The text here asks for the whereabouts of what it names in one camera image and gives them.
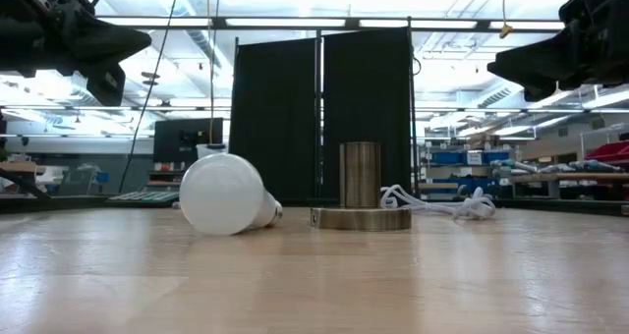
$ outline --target computer monitor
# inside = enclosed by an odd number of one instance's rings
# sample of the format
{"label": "computer monitor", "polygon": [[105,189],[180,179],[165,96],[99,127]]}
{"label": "computer monitor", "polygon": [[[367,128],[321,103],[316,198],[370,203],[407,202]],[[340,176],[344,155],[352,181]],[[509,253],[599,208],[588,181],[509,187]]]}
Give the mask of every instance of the computer monitor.
{"label": "computer monitor", "polygon": [[197,161],[197,145],[223,143],[223,119],[182,119],[155,122],[153,162]]}

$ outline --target light bulb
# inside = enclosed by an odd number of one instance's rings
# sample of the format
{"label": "light bulb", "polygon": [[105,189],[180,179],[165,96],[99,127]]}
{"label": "light bulb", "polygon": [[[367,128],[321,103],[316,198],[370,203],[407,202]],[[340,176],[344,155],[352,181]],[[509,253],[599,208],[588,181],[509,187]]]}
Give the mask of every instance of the light bulb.
{"label": "light bulb", "polygon": [[184,176],[179,199],[188,221],[208,235],[271,227],[282,216],[282,206],[264,189],[256,167],[229,153],[195,162]]}

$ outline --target lamp base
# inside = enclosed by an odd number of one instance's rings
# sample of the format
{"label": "lamp base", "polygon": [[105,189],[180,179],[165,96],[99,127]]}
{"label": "lamp base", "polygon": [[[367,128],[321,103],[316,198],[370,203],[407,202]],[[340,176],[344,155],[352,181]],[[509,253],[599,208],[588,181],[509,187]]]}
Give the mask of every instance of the lamp base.
{"label": "lamp base", "polygon": [[412,225],[410,209],[313,208],[311,226],[328,230],[398,231]]}

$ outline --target black curtain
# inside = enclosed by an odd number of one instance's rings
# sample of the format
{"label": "black curtain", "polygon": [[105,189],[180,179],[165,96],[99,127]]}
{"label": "black curtain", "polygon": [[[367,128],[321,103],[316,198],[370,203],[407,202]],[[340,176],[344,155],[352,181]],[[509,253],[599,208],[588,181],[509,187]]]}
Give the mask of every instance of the black curtain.
{"label": "black curtain", "polygon": [[315,40],[241,45],[229,151],[280,202],[315,198]]}
{"label": "black curtain", "polygon": [[339,145],[381,144],[382,183],[411,186],[411,92],[406,28],[324,38],[323,197],[339,198]]}

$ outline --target keyboard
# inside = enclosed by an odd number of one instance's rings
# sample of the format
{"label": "keyboard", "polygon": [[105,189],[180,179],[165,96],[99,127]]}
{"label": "keyboard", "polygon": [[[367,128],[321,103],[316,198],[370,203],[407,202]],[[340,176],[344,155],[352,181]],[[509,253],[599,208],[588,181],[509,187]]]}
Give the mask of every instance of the keyboard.
{"label": "keyboard", "polygon": [[116,207],[171,207],[179,201],[179,192],[132,192],[107,199],[109,206]]}

